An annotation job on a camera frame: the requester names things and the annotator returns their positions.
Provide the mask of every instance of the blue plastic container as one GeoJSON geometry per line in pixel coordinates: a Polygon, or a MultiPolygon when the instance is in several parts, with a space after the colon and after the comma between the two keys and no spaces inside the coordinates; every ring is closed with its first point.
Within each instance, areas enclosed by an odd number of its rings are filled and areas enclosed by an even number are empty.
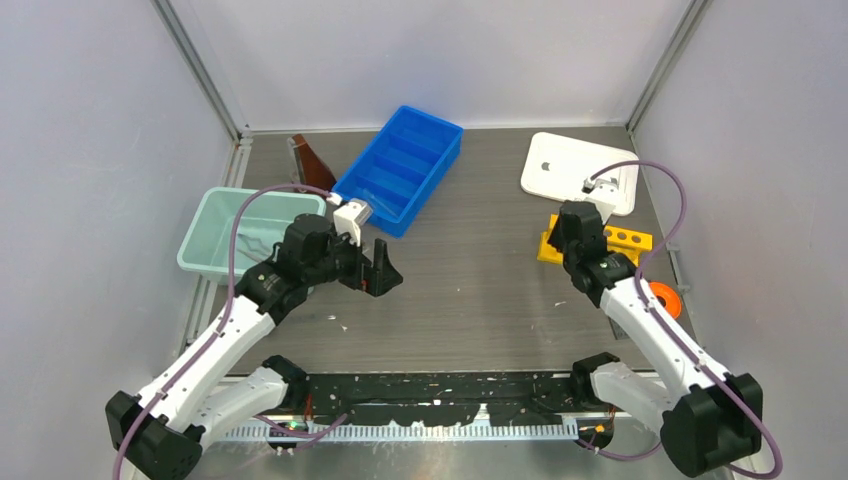
{"type": "Polygon", "coordinates": [[[369,222],[402,237],[453,165],[461,140],[461,127],[400,107],[333,191],[365,200],[374,210],[369,222]]]}
{"type": "MultiPolygon", "coordinates": [[[[183,238],[177,263],[212,282],[227,284],[227,254],[233,220],[247,197],[256,190],[216,187],[203,196],[194,220],[183,238]]],[[[301,213],[323,215],[327,208],[317,195],[269,192],[252,201],[239,222],[236,237],[236,280],[244,271],[271,254],[274,243],[301,213]]]]}

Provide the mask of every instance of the blue tray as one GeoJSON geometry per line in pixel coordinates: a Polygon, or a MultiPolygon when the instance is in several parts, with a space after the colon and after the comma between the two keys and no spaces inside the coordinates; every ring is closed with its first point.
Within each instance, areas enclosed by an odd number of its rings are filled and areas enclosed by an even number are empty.
{"type": "Polygon", "coordinates": [[[402,237],[459,155],[462,128],[400,107],[336,183],[345,200],[374,210],[370,223],[402,237]]]}

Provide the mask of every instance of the white lid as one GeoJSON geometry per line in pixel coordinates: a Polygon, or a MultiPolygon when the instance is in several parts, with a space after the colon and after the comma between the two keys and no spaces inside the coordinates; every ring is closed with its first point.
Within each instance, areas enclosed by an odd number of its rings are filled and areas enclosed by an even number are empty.
{"type": "MultiPolygon", "coordinates": [[[[598,170],[623,162],[638,160],[633,152],[584,142],[574,138],[539,132],[530,141],[527,162],[521,174],[525,192],[551,200],[583,200],[583,180],[598,170]]],[[[616,168],[601,175],[602,179],[618,183],[620,199],[614,215],[630,215],[636,205],[636,182],[639,167],[616,168]]]]}

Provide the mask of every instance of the white wall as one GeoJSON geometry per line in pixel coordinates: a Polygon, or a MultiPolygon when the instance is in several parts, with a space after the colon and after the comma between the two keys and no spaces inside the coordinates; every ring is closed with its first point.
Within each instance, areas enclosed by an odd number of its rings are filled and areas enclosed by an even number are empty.
{"type": "MultiPolygon", "coordinates": [[[[848,468],[846,18],[842,0],[715,2],[636,132],[689,189],[696,330],[762,384],[786,479],[848,468]]],[[[676,192],[648,178],[667,230],[676,192]]]]}
{"type": "Polygon", "coordinates": [[[174,0],[253,130],[624,123],[688,0],[174,0]]]}
{"type": "Polygon", "coordinates": [[[105,479],[106,401],[172,358],[231,143],[149,1],[3,6],[0,477],[105,479]]]}

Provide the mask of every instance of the brown object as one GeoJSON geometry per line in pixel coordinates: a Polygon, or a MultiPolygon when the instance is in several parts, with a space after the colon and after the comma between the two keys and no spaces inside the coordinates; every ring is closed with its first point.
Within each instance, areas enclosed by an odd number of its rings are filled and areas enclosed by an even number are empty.
{"type": "Polygon", "coordinates": [[[288,139],[289,149],[297,169],[297,182],[318,187],[328,192],[336,185],[336,176],[330,171],[312,147],[306,143],[303,135],[297,134],[288,139]]]}

